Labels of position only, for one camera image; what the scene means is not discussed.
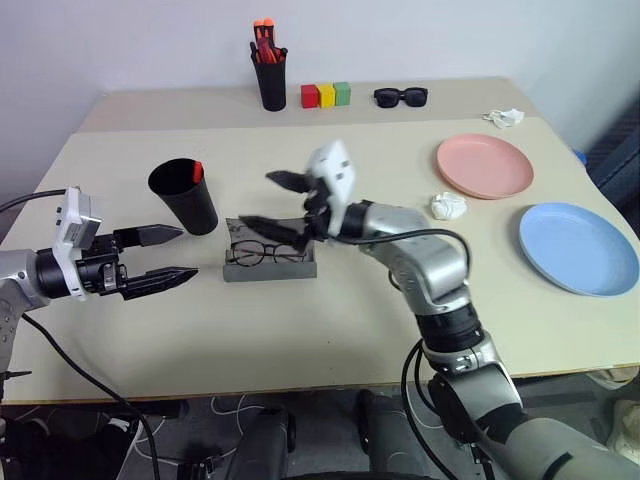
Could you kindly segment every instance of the tissue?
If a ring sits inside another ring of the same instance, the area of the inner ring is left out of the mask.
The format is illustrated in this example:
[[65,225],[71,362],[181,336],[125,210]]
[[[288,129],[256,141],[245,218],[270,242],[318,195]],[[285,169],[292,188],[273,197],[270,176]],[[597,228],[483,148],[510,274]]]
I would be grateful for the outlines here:
[[436,220],[453,220],[467,211],[467,201],[460,195],[450,192],[434,196],[430,206]]
[[500,110],[491,110],[489,113],[485,113],[482,118],[489,120],[498,128],[513,127],[518,125],[524,120],[524,112],[512,108],[506,112]]

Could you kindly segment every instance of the black sunglasses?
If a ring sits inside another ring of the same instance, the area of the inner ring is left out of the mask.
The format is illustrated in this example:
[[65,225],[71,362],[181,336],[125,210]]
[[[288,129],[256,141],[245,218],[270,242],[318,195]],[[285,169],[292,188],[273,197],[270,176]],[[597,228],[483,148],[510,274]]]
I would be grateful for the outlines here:
[[406,90],[397,88],[379,88],[373,92],[373,97],[380,108],[393,108],[400,100],[410,107],[424,107],[427,103],[429,90],[420,87],[411,87]]

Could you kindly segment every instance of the plate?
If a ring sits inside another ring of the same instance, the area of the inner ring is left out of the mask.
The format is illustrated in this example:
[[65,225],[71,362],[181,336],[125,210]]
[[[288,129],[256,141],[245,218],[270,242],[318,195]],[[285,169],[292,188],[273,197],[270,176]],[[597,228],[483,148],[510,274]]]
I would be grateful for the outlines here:
[[583,295],[622,295],[638,281],[638,256],[604,218],[568,203],[543,203],[520,221],[520,244],[540,273]]
[[473,197],[510,197],[533,182],[533,167],[526,155],[489,135],[451,137],[440,144],[436,159],[444,178]]

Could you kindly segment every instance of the table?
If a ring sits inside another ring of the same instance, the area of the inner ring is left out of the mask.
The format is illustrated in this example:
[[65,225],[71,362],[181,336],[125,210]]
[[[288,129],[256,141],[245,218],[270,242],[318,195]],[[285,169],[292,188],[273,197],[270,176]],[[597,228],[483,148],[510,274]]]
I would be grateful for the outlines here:
[[[282,115],[247,106],[242,115],[248,127],[241,126],[242,112],[226,109],[234,102],[249,105],[249,98],[257,101],[249,90],[103,98],[80,132],[70,137],[39,190],[81,185],[100,201],[103,233],[150,223],[177,225],[148,190],[146,179],[167,159],[192,157],[205,165],[222,222],[207,236],[183,235],[121,255],[130,275],[167,265],[198,266],[200,273],[178,288],[130,302],[119,295],[92,296],[85,303],[59,299],[33,316],[72,358],[130,398],[396,383],[418,330],[381,265],[353,247],[317,244],[317,279],[226,284],[222,265],[229,236],[224,218],[299,216],[303,197],[279,189],[264,174],[301,170],[313,149],[335,138],[344,140],[356,169],[354,201],[367,198],[414,207],[426,215],[429,197],[452,188],[434,169],[435,149],[448,137],[475,132],[519,147],[534,166],[535,180],[508,199],[469,199],[462,218],[432,224],[468,239],[474,253],[474,304],[511,374],[548,375],[640,363],[638,286],[627,295],[606,299],[565,292],[532,269],[517,243],[518,221],[528,207],[565,201],[607,218],[640,252],[622,216],[509,82],[427,85],[430,102],[434,109],[441,102],[438,115],[444,118],[432,118],[429,109],[377,109],[364,98],[370,85],[354,86],[354,105],[344,110],[302,111],[293,103],[294,94]],[[460,103],[469,89],[486,90],[492,104],[483,104],[482,96],[471,107]],[[438,90],[446,102],[436,95]],[[498,101],[500,91],[505,102]],[[182,100],[174,98],[187,97],[200,105],[200,114],[188,117],[178,111]],[[226,99],[222,107],[221,98]],[[209,111],[207,105],[221,109]],[[479,119],[490,108],[512,106],[529,114],[515,128],[498,130]],[[227,114],[232,119],[229,128],[224,127]],[[181,122],[185,128],[178,128]],[[50,246],[58,202],[48,198],[26,205],[2,248]],[[104,398],[25,323],[18,329],[11,369],[34,373],[7,382],[7,403]]]

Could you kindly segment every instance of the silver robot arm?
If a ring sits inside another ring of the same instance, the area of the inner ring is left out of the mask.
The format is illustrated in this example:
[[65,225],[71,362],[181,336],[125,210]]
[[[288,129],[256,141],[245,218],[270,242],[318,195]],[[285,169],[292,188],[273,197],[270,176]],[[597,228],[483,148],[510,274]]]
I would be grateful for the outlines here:
[[197,268],[165,267],[129,277],[119,263],[125,248],[167,242],[182,234],[179,228],[146,225],[96,235],[102,220],[91,197],[74,187],[66,190],[56,213],[52,248],[0,251],[0,400],[6,380],[31,373],[8,370],[23,313],[45,307],[54,298],[72,296],[83,301],[88,293],[120,293],[130,300],[173,288],[198,272]]
[[[363,235],[424,228],[415,210],[373,203]],[[464,259],[447,242],[415,237],[359,248],[389,268],[416,315],[424,355],[437,372],[429,392],[451,436],[477,443],[514,480],[639,478],[634,463],[591,438],[525,413],[491,336],[474,319]]]
[[267,177],[308,194],[307,227],[300,233],[264,217],[241,217],[250,228],[298,248],[328,238],[359,244],[390,270],[416,316],[423,353],[436,371],[429,392],[447,433],[478,444],[514,480],[638,480],[640,472],[631,461],[563,423],[526,414],[471,303],[465,259],[448,242],[416,236],[363,244],[429,224],[412,209],[349,204],[355,174],[342,142],[315,151],[304,174],[278,171]]

